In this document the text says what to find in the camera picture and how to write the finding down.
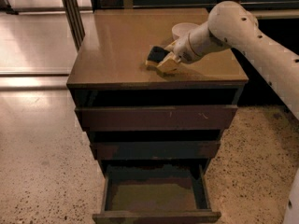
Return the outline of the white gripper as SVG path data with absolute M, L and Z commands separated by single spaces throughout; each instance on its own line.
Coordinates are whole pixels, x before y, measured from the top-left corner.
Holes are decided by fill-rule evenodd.
M 157 65 L 157 69 L 162 73 L 169 73 L 177 70 L 180 62 L 191 64 L 201 60 L 203 54 L 199 49 L 200 40 L 198 35 L 188 33 L 164 47 L 165 50 L 173 52 L 165 56 Z

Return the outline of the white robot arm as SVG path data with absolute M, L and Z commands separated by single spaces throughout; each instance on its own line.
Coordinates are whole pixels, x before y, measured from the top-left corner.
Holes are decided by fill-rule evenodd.
M 222 212 L 217 224 L 299 224 L 298 56 L 236 2 L 217 4 L 204 24 L 167 46 L 175 64 L 226 48 L 240 51 L 283 104 L 242 108 L 224 135 L 207 173 Z

